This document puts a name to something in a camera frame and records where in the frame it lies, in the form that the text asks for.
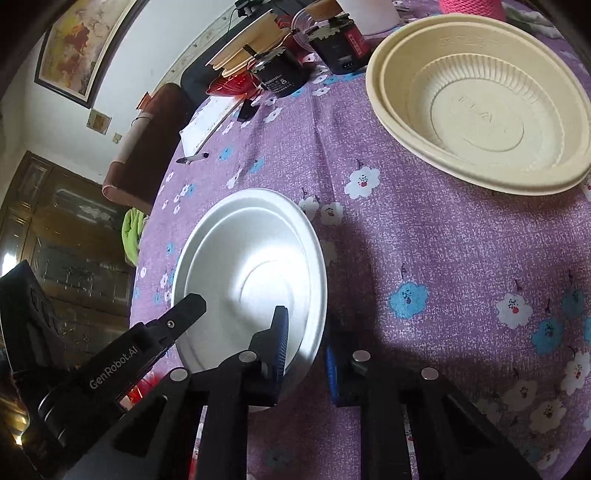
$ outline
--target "purple tablecloth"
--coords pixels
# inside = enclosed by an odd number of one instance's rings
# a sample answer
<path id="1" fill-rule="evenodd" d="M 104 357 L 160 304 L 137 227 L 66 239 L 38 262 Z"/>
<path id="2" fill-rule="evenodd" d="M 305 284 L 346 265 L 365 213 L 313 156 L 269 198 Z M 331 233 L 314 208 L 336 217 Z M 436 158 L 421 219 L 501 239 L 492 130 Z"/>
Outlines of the purple tablecloth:
<path id="1" fill-rule="evenodd" d="M 420 17 L 437 4 L 413 5 Z M 543 41 L 591 91 L 572 49 Z M 179 146 L 141 241 L 131 323 L 170 308 L 183 245 L 216 202 L 276 190 L 306 211 L 327 262 L 329 309 L 368 333 L 372 354 L 437 368 L 544 479 L 561 478 L 591 436 L 584 192 L 511 196 L 438 171 L 380 125 L 364 74 L 321 70 L 290 97 L 263 97 L 251 122 L 227 119 L 206 161 L 175 163 Z M 179 365 L 173 348 L 155 369 Z M 249 472 L 358 479 L 358 420 L 330 404 L 319 356 L 290 398 L 251 415 Z"/>

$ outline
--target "silver bolt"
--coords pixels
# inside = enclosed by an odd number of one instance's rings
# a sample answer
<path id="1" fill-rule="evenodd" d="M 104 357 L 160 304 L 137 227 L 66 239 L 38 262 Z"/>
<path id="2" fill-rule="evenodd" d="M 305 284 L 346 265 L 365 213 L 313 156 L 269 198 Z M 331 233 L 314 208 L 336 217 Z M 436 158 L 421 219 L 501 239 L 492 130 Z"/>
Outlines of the silver bolt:
<path id="1" fill-rule="evenodd" d="M 366 362 L 371 358 L 367 350 L 356 350 L 353 352 L 353 360 L 356 362 Z"/>
<path id="2" fill-rule="evenodd" d="M 175 368 L 170 372 L 170 380 L 173 382 L 182 382 L 188 376 L 189 372 L 187 372 L 184 368 Z"/>
<path id="3" fill-rule="evenodd" d="M 256 353 L 252 352 L 251 350 L 244 350 L 240 355 L 238 355 L 238 359 L 243 364 L 249 364 L 250 362 L 254 362 L 254 360 L 256 360 Z"/>
<path id="4" fill-rule="evenodd" d="M 437 380 L 439 377 L 439 372 L 433 367 L 425 367 L 421 370 L 421 376 L 425 380 Z"/>

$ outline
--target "tablecloth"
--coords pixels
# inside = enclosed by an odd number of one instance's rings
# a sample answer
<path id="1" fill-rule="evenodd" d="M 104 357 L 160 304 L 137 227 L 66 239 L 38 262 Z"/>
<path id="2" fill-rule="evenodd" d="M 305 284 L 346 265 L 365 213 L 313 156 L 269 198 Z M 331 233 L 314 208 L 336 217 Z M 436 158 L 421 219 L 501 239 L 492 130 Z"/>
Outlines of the tablecloth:
<path id="1" fill-rule="evenodd" d="M 591 91 L 568 44 L 541 39 Z M 132 324 L 170 308 L 183 245 L 216 202 L 276 190 L 317 232 L 329 309 L 370 333 L 373 354 L 437 368 L 544 479 L 564 475 L 591 436 L 591 182 L 520 197 L 458 180 L 384 130 L 364 73 L 320 63 L 291 96 L 263 96 L 253 120 L 228 118 L 202 151 L 177 164 L 179 145 L 170 163 L 141 240 Z M 359 413 L 331 405 L 321 356 L 293 395 L 250 415 L 257 480 L 359 478 Z M 155 370 L 180 364 L 172 348 Z"/>

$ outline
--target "brown lid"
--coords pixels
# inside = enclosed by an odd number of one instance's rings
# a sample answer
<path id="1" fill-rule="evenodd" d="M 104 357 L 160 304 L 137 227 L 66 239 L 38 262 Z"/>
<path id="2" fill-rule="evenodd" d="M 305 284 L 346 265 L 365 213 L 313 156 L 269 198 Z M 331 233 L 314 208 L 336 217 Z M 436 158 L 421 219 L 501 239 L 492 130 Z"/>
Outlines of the brown lid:
<path id="1" fill-rule="evenodd" d="M 306 7 L 306 11 L 317 22 L 336 17 L 343 11 L 343 8 L 336 0 L 318 0 Z"/>

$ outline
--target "pink knitted object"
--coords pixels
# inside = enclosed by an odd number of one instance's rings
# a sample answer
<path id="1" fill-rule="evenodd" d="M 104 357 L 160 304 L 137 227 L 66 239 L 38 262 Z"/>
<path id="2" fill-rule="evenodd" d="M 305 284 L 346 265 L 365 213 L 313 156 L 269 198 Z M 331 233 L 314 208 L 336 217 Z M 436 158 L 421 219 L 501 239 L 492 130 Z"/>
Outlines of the pink knitted object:
<path id="1" fill-rule="evenodd" d="M 445 14 L 481 15 L 506 21 L 501 0 L 439 0 L 439 7 Z"/>

